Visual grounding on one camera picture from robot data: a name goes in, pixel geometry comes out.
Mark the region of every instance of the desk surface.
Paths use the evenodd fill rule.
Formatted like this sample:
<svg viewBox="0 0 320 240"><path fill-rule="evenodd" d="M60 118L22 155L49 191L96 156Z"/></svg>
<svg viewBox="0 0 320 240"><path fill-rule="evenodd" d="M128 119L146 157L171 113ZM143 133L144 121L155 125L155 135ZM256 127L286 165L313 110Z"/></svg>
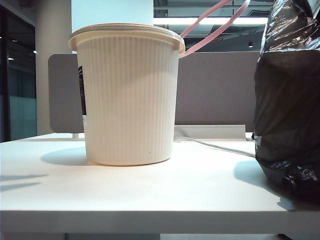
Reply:
<svg viewBox="0 0 320 240"><path fill-rule="evenodd" d="M255 151L253 142L215 144ZM88 162L84 140L68 133L0 150L3 232L320 232L320 207L285 196L254 158L195 142L175 142L165 162L132 167Z"/></svg>

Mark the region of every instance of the white cable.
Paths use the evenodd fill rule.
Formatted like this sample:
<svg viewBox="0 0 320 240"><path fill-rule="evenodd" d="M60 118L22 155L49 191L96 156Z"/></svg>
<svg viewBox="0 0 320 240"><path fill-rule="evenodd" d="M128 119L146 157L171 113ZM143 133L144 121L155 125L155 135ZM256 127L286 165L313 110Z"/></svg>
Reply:
<svg viewBox="0 0 320 240"><path fill-rule="evenodd" d="M234 154L241 154L241 155L248 156L248 157L251 157L251 158L255 158L256 157L255 154L250 153L250 152L246 152L246 151L241 151L241 150L236 150L236 149L232 149L232 148L227 148L227 147L223 147L223 146L217 146L217 145L205 143L203 141L198 141L198 140L196 140L194 138L187 137L187 136L178 136L178 137L174 138L174 140L176 140L176 139L186 139L186 140L189 140L189 141L194 141L194 142L197 142L199 144L203 144L203 145L215 148L217 150L222 150L222 151L226 151L226 152L234 153Z"/></svg>
<svg viewBox="0 0 320 240"><path fill-rule="evenodd" d="M248 142L255 142L255 140L252 139L251 137L246 137L245 139L246 139Z"/></svg>

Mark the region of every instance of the fluorescent light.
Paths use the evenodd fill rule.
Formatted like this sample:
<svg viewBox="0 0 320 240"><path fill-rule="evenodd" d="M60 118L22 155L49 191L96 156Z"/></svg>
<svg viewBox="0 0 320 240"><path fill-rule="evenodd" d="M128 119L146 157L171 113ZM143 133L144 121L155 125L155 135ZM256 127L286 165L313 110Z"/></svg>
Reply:
<svg viewBox="0 0 320 240"><path fill-rule="evenodd" d="M234 20L235 25L264 25L268 22L267 17L238 17Z"/></svg>
<svg viewBox="0 0 320 240"><path fill-rule="evenodd" d="M197 20L196 17L155 17L154 25L190 25Z"/></svg>
<svg viewBox="0 0 320 240"><path fill-rule="evenodd" d="M197 20L196 17L155 17L154 25L190 25ZM200 25L223 25L230 20L230 17L207 17ZM234 25L264 25L268 21L266 17L238 17Z"/></svg>

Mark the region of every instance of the glass wall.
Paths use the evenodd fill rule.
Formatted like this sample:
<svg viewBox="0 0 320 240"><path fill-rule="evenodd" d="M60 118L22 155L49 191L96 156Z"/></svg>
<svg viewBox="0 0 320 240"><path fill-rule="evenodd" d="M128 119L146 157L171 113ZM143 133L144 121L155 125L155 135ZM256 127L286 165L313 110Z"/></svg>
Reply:
<svg viewBox="0 0 320 240"><path fill-rule="evenodd" d="M0 8L1 65L4 102L1 109L3 116L3 136L1 142L28 138L37 135L37 105L36 105L36 54L35 28L12 14L5 8Z"/></svg>

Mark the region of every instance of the black plastic bag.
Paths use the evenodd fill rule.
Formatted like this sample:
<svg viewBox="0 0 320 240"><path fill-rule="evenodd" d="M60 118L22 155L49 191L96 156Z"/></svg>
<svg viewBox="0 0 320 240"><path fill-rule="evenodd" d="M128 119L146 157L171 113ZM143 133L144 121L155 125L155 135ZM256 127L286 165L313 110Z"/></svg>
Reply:
<svg viewBox="0 0 320 240"><path fill-rule="evenodd" d="M296 195L320 196L320 0L276 0L254 76L256 160Z"/></svg>

